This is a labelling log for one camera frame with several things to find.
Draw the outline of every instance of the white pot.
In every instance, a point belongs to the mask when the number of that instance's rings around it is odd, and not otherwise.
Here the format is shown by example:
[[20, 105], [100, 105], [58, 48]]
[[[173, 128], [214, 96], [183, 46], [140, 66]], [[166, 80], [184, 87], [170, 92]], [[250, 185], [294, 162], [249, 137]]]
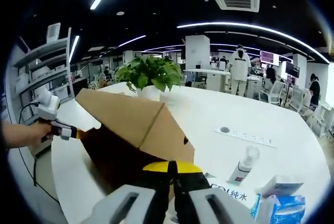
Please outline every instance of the white pot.
[[137, 89], [137, 96], [153, 101], [160, 101], [160, 90], [155, 86], [144, 87], [143, 90]]

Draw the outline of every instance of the black ceiling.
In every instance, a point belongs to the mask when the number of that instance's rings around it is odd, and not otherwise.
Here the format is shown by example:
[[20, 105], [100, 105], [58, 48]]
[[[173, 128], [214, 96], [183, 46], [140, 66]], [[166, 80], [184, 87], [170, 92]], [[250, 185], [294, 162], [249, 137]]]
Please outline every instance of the black ceiling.
[[[328, 45], [325, 36], [331, 32], [325, 18], [333, 10], [326, 0], [260, 0], [259, 13], [221, 10], [214, 0], [102, 0], [90, 10], [94, 0], [35, 0], [25, 14], [26, 25], [22, 37], [29, 48], [45, 43], [47, 26], [61, 22], [61, 37], [72, 27], [72, 35], [80, 35], [72, 62], [85, 56], [99, 56], [108, 47], [118, 46], [136, 37], [145, 38], [112, 50], [117, 55], [125, 50], [146, 50], [160, 46], [183, 44], [186, 35], [205, 34], [211, 43], [243, 44], [279, 54], [297, 52], [287, 44], [309, 55], [311, 60], [324, 63], [318, 55], [272, 33], [255, 29], [227, 26], [203, 26], [178, 29], [177, 26], [211, 21], [231, 21], [259, 25], [289, 34], [313, 48]], [[206, 33], [221, 31], [229, 33]], [[265, 40], [270, 38], [284, 43]], [[93, 46], [105, 46], [97, 52], [88, 52]], [[221, 47], [212, 47], [213, 51]]]

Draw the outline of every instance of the power strip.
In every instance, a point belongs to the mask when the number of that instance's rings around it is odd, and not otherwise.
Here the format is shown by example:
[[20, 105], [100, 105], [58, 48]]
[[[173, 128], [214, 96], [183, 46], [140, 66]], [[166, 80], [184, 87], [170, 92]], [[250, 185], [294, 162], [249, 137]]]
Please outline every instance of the power strip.
[[242, 139], [242, 140], [246, 140], [248, 142], [253, 142], [256, 144], [260, 144], [260, 145], [264, 145], [264, 146], [268, 146], [272, 148], [277, 148], [277, 146], [275, 145], [275, 141], [273, 141], [272, 139], [258, 137], [258, 136], [251, 135], [251, 134], [244, 133], [244, 132], [239, 132], [237, 130], [229, 129], [228, 127], [217, 128], [215, 129], [215, 131], [217, 133], [228, 135], [228, 136], [235, 137], [235, 138]]

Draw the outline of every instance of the green leaves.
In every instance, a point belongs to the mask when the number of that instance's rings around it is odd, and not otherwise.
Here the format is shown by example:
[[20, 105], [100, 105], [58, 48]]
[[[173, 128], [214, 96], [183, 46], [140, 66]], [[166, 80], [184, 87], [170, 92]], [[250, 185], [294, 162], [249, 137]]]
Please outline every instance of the green leaves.
[[134, 91], [133, 86], [143, 89], [151, 85], [161, 91], [165, 91], [166, 86], [171, 90], [173, 85], [180, 85], [181, 78], [179, 65], [154, 56], [134, 58], [116, 72], [116, 80], [127, 82], [131, 91]]

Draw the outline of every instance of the human hand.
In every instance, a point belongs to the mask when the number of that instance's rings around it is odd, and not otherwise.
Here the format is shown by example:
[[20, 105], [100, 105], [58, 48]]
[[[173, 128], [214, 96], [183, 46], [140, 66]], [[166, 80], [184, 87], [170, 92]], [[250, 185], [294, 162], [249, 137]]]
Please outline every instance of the human hand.
[[51, 134], [51, 124], [49, 122], [37, 121], [29, 127], [31, 132], [31, 139], [34, 144], [41, 143], [41, 140], [44, 136], [47, 138], [53, 137]]

